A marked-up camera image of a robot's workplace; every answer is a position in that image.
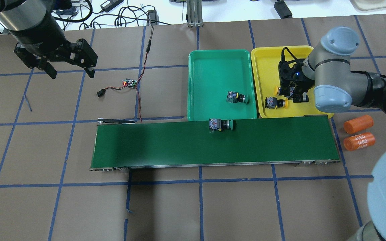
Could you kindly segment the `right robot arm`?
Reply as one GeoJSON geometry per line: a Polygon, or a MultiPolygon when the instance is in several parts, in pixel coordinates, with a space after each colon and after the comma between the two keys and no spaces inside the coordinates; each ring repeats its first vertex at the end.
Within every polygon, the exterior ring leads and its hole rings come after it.
{"type": "MultiPolygon", "coordinates": [[[[325,113],[339,113],[351,106],[379,108],[386,113],[386,75],[352,71],[350,56],[357,50],[360,37],[347,26],[336,26],[324,35],[306,58],[285,59],[288,47],[281,50],[278,64],[280,87],[276,95],[296,102],[307,102],[310,88],[315,108],[325,113]]],[[[367,188],[371,221],[361,227],[354,240],[363,240],[369,228],[378,241],[386,241],[386,152],[372,170],[373,181],[367,188]]]]}

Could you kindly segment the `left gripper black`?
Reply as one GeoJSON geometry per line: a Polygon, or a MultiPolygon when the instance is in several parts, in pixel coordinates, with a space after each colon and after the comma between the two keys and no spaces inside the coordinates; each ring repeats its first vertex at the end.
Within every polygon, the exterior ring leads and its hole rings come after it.
{"type": "MultiPolygon", "coordinates": [[[[14,37],[19,44],[14,52],[28,68],[38,67],[40,57],[83,67],[89,78],[95,76],[98,55],[83,38],[76,43],[68,41],[55,20],[41,20],[31,28],[15,30],[14,37]]],[[[41,70],[52,79],[57,77],[49,62],[41,62],[41,70]]]]}

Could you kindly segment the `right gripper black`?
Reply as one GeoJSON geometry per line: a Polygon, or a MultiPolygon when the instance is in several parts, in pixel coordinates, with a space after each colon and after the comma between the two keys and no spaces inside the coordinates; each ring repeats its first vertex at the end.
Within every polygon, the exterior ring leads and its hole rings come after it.
{"type": "Polygon", "coordinates": [[[288,100],[292,100],[294,103],[308,103],[309,96],[307,93],[315,84],[314,80],[308,78],[302,72],[302,66],[301,60],[281,60],[278,63],[280,87],[295,87],[294,95],[292,98],[288,98],[288,100]]]}

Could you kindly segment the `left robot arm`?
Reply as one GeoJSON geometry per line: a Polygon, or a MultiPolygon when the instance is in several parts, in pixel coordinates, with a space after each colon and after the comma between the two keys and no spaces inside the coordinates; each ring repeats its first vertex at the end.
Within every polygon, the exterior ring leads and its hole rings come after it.
{"type": "Polygon", "coordinates": [[[51,78],[57,76],[52,62],[81,67],[93,78],[98,55],[83,38],[74,43],[67,40],[57,20],[75,20],[54,17],[54,6],[53,0],[0,0],[0,21],[17,40],[15,54],[26,67],[38,68],[51,78]]]}

